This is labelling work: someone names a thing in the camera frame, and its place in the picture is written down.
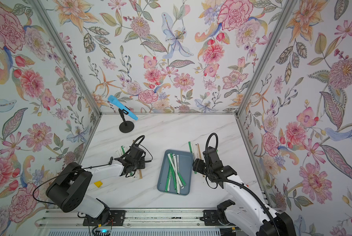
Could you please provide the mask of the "blue-grey storage tray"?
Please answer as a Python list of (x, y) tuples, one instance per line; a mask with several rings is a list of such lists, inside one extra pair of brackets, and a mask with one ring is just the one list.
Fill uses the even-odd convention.
[(172, 149), (166, 150), (157, 189), (165, 193), (188, 195), (191, 189), (192, 163), (192, 153)]

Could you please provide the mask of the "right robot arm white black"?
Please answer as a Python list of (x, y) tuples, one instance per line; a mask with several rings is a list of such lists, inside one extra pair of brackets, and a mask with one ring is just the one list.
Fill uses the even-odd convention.
[(205, 160), (194, 161), (193, 170), (233, 197), (232, 200), (218, 204), (213, 216), (206, 217), (208, 221), (223, 226), (236, 226), (248, 236), (297, 234), (292, 218), (285, 212), (277, 212), (261, 200), (231, 166), (222, 164), (214, 147), (207, 147), (203, 156)]

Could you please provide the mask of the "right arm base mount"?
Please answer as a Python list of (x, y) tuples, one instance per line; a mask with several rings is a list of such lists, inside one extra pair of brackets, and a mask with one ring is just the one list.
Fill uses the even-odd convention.
[(233, 223), (229, 222), (224, 212), (214, 209), (206, 209), (203, 211), (203, 216), (200, 220), (204, 222), (205, 226), (235, 226)]

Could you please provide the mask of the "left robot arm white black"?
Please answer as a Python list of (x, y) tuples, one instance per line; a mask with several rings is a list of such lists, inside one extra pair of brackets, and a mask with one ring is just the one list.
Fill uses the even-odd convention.
[(137, 170), (144, 169), (145, 155), (140, 145), (132, 145), (122, 156), (111, 157), (107, 164), (84, 168), (72, 162), (47, 188), (46, 196), (63, 212), (76, 210), (100, 222), (110, 221), (109, 206), (88, 196), (88, 187), (108, 178), (129, 177)]

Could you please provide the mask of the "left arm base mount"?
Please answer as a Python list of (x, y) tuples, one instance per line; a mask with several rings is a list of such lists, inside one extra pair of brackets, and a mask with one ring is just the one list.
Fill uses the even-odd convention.
[(125, 210), (105, 210), (97, 218), (92, 218), (89, 215), (84, 217), (83, 226), (123, 226), (125, 220)]

